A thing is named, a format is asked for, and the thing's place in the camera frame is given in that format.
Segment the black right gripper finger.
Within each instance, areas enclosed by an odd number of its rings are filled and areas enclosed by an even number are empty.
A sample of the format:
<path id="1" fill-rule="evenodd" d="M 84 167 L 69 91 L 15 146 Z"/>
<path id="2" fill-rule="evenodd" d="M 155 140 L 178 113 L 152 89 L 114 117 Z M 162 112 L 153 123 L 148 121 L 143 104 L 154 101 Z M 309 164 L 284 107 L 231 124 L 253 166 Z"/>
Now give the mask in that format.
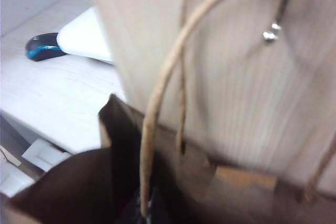
<path id="1" fill-rule="evenodd" d="M 160 190 L 158 187 L 152 188 L 152 194 L 149 201 L 149 223 L 164 224 L 169 222 L 169 215 L 166 211 Z"/>

